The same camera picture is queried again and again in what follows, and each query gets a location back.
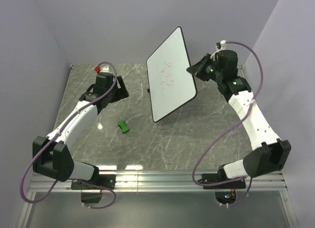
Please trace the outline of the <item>white whiteboard black frame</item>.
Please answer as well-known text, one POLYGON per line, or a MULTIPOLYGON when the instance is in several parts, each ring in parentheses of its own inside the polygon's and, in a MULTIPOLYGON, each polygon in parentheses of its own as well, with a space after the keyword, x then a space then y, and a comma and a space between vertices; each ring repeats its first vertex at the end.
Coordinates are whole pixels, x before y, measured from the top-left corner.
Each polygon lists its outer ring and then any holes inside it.
POLYGON ((152 120, 162 120, 197 96, 183 30, 178 26, 146 60, 152 120))

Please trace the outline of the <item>green whiteboard eraser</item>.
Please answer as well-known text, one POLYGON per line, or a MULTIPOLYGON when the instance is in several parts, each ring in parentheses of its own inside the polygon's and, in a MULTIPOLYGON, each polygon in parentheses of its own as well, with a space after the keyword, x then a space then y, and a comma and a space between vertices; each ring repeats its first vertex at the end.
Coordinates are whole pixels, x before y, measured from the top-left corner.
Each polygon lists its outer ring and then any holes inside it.
POLYGON ((126 133, 130 130, 130 128, 127 126, 125 120, 118 121, 118 127, 122 130, 122 133, 126 133))

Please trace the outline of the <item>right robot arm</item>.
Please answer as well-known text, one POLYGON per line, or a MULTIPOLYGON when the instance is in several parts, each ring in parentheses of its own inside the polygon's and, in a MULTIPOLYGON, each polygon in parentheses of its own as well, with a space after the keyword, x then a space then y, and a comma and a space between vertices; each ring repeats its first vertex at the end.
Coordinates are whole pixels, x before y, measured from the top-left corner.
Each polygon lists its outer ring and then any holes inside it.
POLYGON ((187 68, 187 72, 202 81, 213 80, 219 92, 240 118, 251 142, 252 151, 243 159, 221 165, 214 180, 202 178, 193 182, 204 188, 227 189, 245 179, 281 171, 291 151, 288 140, 272 130, 255 100, 247 80, 238 75, 238 56, 235 51, 221 50, 206 54, 201 61, 187 68))

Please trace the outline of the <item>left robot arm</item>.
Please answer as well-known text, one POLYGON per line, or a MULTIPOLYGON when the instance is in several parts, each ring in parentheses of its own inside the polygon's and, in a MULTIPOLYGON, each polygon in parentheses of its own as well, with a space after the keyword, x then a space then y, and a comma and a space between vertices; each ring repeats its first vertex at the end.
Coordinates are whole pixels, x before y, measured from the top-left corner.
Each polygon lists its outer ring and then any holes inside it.
POLYGON ((108 104, 127 98, 129 93, 121 76, 99 73, 67 118, 46 137, 38 136, 32 143, 35 173, 60 182, 82 180, 89 190, 98 187, 99 168, 74 161, 70 149, 83 129, 94 121, 108 104))

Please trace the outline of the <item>aluminium mounting rail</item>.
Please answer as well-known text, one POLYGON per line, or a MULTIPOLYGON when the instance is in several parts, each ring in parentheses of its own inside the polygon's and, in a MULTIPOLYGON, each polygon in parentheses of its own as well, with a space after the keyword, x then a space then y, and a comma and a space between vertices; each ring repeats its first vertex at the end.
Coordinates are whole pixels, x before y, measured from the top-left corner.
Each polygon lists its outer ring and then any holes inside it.
POLYGON ((117 200, 100 210, 81 205, 71 182, 58 183, 37 204, 23 205, 19 228, 296 228, 281 173, 251 182, 248 195, 225 207, 216 191, 195 185, 188 171, 117 171, 117 200))

